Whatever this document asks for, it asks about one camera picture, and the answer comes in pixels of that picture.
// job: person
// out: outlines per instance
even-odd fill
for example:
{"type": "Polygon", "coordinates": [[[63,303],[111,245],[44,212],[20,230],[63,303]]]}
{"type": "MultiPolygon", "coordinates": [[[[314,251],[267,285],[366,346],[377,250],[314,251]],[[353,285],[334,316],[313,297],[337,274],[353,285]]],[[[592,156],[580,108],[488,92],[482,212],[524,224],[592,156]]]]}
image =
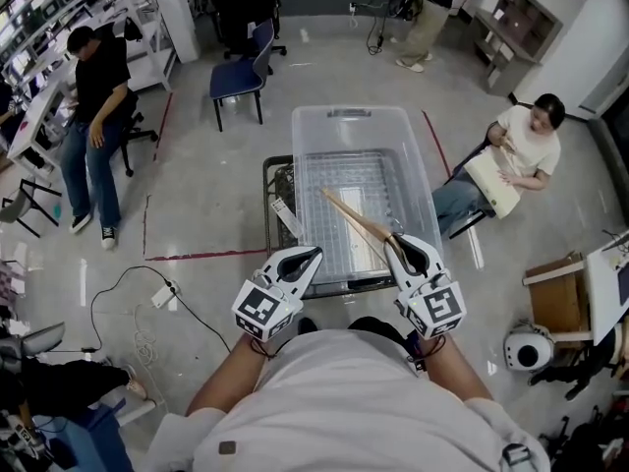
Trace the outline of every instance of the person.
{"type": "MultiPolygon", "coordinates": [[[[525,189],[542,191],[548,186],[561,154],[555,130],[564,118],[563,103],[548,93],[540,96],[531,109],[516,105],[498,116],[487,130],[486,138],[505,183],[520,193],[525,189]]],[[[478,209],[494,215],[485,196],[464,170],[433,191],[432,200],[441,234],[478,209]]]]}
{"type": "Polygon", "coordinates": [[[146,400],[146,390],[130,372],[86,360],[48,365],[25,358],[19,374],[0,369],[0,407],[19,414],[28,428],[30,415],[73,418],[118,386],[146,400]]]}
{"type": "MultiPolygon", "coordinates": [[[[24,120],[25,112],[13,98],[11,86],[4,81],[0,81],[0,114],[0,147],[5,151],[9,151],[13,139],[24,120]]],[[[52,147],[48,137],[42,130],[37,132],[35,140],[46,150],[52,147]]],[[[33,148],[27,148],[23,152],[23,156],[36,168],[41,169],[46,164],[43,157],[33,148]]]]}
{"type": "Polygon", "coordinates": [[[376,318],[299,326],[279,351],[244,334],[187,415],[164,417],[141,470],[549,471],[452,337],[421,340],[427,379],[376,318]]]}
{"type": "Polygon", "coordinates": [[[422,62],[432,59],[429,50],[441,33],[453,0],[415,0],[413,25],[402,44],[402,55],[395,61],[412,72],[424,71],[422,62]]]}
{"type": "Polygon", "coordinates": [[[120,144],[123,124],[135,96],[127,87],[131,76],[125,49],[124,41],[121,43],[113,37],[100,39],[88,27],[79,27],[68,37],[68,51],[79,58],[76,122],[70,128],[61,159],[74,215],[70,232],[79,233],[91,220],[87,157],[105,250],[115,246],[120,222],[120,206],[109,158],[120,144]]]}

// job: white robot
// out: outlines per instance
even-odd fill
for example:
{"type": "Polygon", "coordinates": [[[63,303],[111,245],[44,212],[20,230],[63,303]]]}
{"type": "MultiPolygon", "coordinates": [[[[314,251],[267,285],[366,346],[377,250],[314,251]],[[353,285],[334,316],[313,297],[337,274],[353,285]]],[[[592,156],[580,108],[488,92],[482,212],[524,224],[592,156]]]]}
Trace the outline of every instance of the white robot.
{"type": "MultiPolygon", "coordinates": [[[[457,327],[466,315],[461,289],[450,278],[438,251],[428,243],[393,234],[403,252],[398,258],[391,242],[384,254],[400,293],[395,301],[400,313],[424,338],[442,335],[457,327]]],[[[302,311],[302,297],[323,260],[319,247],[294,247],[273,254],[245,281],[232,312],[236,325],[261,342],[269,340],[302,311]]]]}

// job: blue chair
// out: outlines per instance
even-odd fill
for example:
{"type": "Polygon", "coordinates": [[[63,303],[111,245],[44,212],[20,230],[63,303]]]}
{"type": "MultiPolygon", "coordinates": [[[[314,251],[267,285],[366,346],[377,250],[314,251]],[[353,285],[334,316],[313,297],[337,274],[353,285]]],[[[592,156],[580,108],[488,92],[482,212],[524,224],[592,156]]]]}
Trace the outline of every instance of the blue chair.
{"type": "Polygon", "coordinates": [[[259,51],[257,58],[242,58],[239,61],[216,65],[209,81],[209,97],[214,101],[218,131],[223,131],[220,108],[223,98],[252,92],[256,96],[257,118],[262,124],[262,111],[259,107],[259,92],[266,84],[268,60],[273,46],[273,23],[266,20],[254,29],[254,41],[259,51]]]}

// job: floor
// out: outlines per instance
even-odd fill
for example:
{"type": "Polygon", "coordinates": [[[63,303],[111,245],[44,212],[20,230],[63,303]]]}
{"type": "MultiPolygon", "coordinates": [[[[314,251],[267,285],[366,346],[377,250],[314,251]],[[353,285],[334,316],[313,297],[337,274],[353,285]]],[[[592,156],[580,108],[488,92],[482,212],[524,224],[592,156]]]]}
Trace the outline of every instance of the floor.
{"type": "MultiPolygon", "coordinates": [[[[361,21],[359,32],[329,36],[320,32],[321,21],[287,22],[281,43],[289,54],[271,59],[275,74],[262,92],[262,126],[253,97],[242,96],[225,102],[225,131],[217,131],[207,90],[211,68],[221,60],[219,52],[177,66],[171,94],[161,88],[143,92],[144,125],[159,130],[161,140],[158,146],[150,141],[130,146],[136,169],[132,179],[124,174],[120,154],[112,159],[124,212],[115,252],[101,250],[97,222],[80,236],[67,232],[71,210],[65,196],[59,204],[60,228],[35,211],[28,213],[27,220],[42,233],[40,240],[19,225],[1,226],[3,259],[10,259],[20,243],[28,247],[27,293],[18,303],[20,318],[31,329],[64,321],[65,350],[95,346],[90,301],[96,292],[113,286],[127,267],[149,265],[176,280],[183,300],[233,344],[239,336],[230,312],[233,299],[243,280],[265,261],[262,162],[291,152],[291,112],[299,106],[404,108],[430,186],[438,187],[446,171],[423,111],[452,165],[483,138],[486,126],[510,103],[480,88],[483,65],[454,47],[456,28],[435,47],[426,71],[414,75],[395,66],[395,46],[388,42],[381,54],[368,54],[365,36],[370,24],[361,21]]],[[[342,25],[348,26],[345,19],[342,25]]],[[[606,405],[612,388],[612,381],[601,374],[569,405],[562,398],[566,385],[528,387],[528,377],[506,371],[502,360],[505,334],[531,314],[529,294],[521,284],[524,270],[571,250],[591,250],[605,241],[602,229],[623,225],[586,126],[566,121],[559,136],[563,154],[548,190],[526,195],[504,220],[481,222],[474,240],[460,236],[444,242],[445,262],[461,284],[469,311],[456,340],[495,398],[534,435],[557,428],[564,414],[584,421],[595,403],[606,405]]],[[[4,173],[0,194],[14,191],[19,177],[15,167],[4,173]]],[[[55,187],[65,192],[62,183],[55,187]]],[[[44,196],[39,196],[42,203],[53,209],[55,202],[44,196]]],[[[151,394],[159,400],[163,396],[170,411],[181,413],[226,351],[181,307],[176,311],[149,307],[161,285],[149,270],[131,271],[115,290],[95,301],[94,320],[104,343],[101,353],[115,364],[134,364],[151,394]],[[139,328],[155,338],[149,373],[141,369],[135,353],[134,312],[139,328]]],[[[311,301],[306,313],[329,327],[374,315],[408,332],[410,324],[393,306],[395,294],[389,289],[311,301]]],[[[79,357],[48,354],[51,362],[79,357]]],[[[124,429],[133,453],[142,454],[162,415],[162,408],[157,408],[124,429]]]]}

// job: black hair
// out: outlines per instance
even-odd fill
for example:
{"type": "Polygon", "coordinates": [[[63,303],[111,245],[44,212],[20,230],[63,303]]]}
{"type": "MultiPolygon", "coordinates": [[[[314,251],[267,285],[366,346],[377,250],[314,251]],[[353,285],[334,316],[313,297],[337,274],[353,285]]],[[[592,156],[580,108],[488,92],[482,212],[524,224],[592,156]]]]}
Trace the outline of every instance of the black hair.
{"type": "Polygon", "coordinates": [[[96,33],[93,29],[90,27],[78,27],[68,37],[68,52],[76,54],[94,38],[96,38],[96,33]]]}
{"type": "Polygon", "coordinates": [[[535,102],[535,106],[548,114],[548,120],[555,130],[561,126],[563,119],[566,117],[566,107],[554,94],[548,92],[542,94],[535,102]]]}

